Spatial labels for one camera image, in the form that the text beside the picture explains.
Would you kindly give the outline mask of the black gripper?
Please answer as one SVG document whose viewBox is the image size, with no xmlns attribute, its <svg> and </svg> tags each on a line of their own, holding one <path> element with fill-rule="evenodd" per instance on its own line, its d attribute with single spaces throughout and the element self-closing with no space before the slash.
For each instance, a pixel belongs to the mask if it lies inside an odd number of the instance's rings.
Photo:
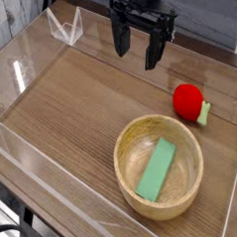
<svg viewBox="0 0 237 237">
<path fill-rule="evenodd" d="M 165 47 L 166 38 L 162 31 L 166 32 L 167 41 L 171 42 L 175 38 L 176 10 L 162 0 L 109 0 L 109 5 L 127 15 L 138 16 L 143 23 L 147 23 L 147 28 L 150 25 L 159 28 L 150 31 L 150 43 L 146 49 L 145 69 L 154 69 L 161 60 Z M 118 12 L 112 11 L 110 20 L 115 51 L 119 57 L 123 57 L 130 49 L 130 28 Z"/>
</svg>

